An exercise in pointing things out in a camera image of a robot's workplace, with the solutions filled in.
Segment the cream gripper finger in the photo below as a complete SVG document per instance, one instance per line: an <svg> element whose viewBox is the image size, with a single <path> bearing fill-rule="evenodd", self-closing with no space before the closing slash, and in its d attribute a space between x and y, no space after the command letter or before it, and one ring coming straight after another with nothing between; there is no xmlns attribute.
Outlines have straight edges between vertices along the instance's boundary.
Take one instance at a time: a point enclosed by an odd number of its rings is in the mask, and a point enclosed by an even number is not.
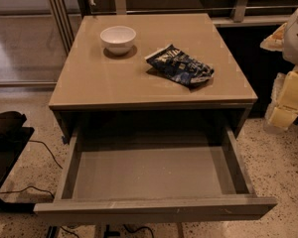
<svg viewBox="0 0 298 238"><path fill-rule="evenodd" d="M270 36L260 43L260 47L271 52L281 52L283 50L283 40L286 26L287 24L284 23L278 27Z"/></svg>
<svg viewBox="0 0 298 238"><path fill-rule="evenodd" d="M265 113L265 119L270 126L287 130L298 115L292 111L281 109L270 103Z"/></svg>

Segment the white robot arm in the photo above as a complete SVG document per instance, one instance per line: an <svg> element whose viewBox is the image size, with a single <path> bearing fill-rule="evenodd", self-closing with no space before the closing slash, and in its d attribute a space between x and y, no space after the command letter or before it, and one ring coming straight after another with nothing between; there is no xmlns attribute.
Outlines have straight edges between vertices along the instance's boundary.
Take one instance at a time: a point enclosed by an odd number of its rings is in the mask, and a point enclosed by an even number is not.
<svg viewBox="0 0 298 238"><path fill-rule="evenodd" d="M278 73L272 86L271 103L265 113L265 126L270 132L286 131L298 118L298 8L260 47L282 52L294 64L291 71Z"/></svg>

